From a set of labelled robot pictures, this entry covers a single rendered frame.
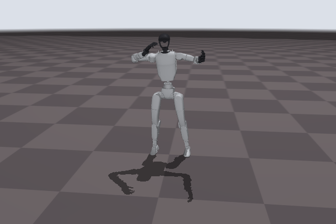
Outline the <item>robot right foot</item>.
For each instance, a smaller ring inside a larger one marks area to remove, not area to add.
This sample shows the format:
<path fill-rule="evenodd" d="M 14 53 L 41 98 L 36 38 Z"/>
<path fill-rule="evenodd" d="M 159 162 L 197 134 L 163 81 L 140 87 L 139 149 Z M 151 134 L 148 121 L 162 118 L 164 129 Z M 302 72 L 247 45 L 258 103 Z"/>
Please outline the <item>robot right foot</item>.
<path fill-rule="evenodd" d="M 157 147 L 155 148 L 155 146 L 152 148 L 150 155 L 155 155 L 159 150 L 159 146 L 157 145 Z"/>

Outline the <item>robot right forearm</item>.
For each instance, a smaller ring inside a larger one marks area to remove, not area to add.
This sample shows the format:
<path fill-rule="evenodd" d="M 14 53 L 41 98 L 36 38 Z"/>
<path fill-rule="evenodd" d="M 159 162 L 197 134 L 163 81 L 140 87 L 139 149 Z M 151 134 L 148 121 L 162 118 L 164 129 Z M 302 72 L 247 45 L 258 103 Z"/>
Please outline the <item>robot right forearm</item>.
<path fill-rule="evenodd" d="M 141 58 L 146 57 L 148 54 L 146 54 L 145 56 L 142 56 L 143 52 L 137 53 L 137 54 L 133 54 L 132 56 L 134 57 L 135 60 L 139 60 Z"/>

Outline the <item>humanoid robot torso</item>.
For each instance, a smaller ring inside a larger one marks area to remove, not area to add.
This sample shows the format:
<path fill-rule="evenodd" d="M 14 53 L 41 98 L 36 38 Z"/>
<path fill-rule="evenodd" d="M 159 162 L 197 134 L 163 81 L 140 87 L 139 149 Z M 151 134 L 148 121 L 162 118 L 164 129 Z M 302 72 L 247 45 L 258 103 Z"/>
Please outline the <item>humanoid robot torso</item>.
<path fill-rule="evenodd" d="M 166 54 L 161 52 L 163 50 L 158 51 L 155 56 L 157 73 L 161 81 L 167 81 L 161 89 L 161 97 L 162 99 L 174 99 L 175 88 L 169 81 L 173 81 L 177 73 L 175 52 L 173 50 Z"/>

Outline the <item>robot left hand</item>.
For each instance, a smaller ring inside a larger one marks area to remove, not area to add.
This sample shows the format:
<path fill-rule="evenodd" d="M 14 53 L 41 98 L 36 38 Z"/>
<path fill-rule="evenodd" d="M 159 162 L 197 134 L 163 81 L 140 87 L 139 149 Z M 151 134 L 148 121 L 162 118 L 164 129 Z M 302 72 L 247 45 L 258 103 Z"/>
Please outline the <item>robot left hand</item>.
<path fill-rule="evenodd" d="M 202 55 L 198 57 L 198 63 L 201 63 L 201 62 L 204 62 L 205 61 L 205 53 L 204 51 L 202 50 Z"/>

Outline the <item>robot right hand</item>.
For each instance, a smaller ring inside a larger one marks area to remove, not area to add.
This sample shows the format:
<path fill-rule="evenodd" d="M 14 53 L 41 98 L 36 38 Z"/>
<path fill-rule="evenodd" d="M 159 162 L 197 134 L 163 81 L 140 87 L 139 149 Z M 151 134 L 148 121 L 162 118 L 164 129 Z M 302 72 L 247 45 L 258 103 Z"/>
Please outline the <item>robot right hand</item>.
<path fill-rule="evenodd" d="M 148 46 L 143 50 L 142 56 L 145 56 L 146 54 L 148 54 L 150 48 L 153 47 L 153 46 L 155 46 L 155 45 L 158 45 L 158 43 L 153 42 L 153 43 L 151 43 L 150 45 L 148 45 Z M 153 47 L 153 48 L 154 48 L 154 47 Z"/>

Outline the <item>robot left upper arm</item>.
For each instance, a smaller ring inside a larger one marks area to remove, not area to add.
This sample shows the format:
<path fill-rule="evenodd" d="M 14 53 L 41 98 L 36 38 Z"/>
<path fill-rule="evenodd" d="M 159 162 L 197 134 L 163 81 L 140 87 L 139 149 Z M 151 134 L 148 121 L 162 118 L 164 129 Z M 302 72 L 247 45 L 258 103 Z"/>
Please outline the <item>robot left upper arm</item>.
<path fill-rule="evenodd" d="M 185 61 L 192 61 L 194 64 L 199 64 L 199 63 L 195 62 L 196 57 L 193 57 L 191 55 L 183 54 L 183 53 L 180 53 L 180 52 L 179 53 L 175 52 L 175 56 L 176 56 L 177 60 L 184 59 Z"/>

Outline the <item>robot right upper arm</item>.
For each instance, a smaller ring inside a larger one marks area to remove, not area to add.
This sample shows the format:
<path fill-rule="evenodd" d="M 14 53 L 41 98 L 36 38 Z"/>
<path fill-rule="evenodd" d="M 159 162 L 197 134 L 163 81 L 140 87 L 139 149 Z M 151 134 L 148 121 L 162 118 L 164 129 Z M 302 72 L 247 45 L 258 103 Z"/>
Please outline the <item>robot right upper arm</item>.
<path fill-rule="evenodd" d="M 133 63 L 136 63 L 136 62 L 138 62 L 138 61 L 155 62 L 155 56 L 156 56 L 156 54 L 154 54 L 154 53 L 150 53 L 150 54 L 148 54 L 146 57 L 141 58 L 141 59 L 139 59 L 139 60 L 135 60 L 134 57 L 131 56 L 131 61 L 132 61 Z"/>

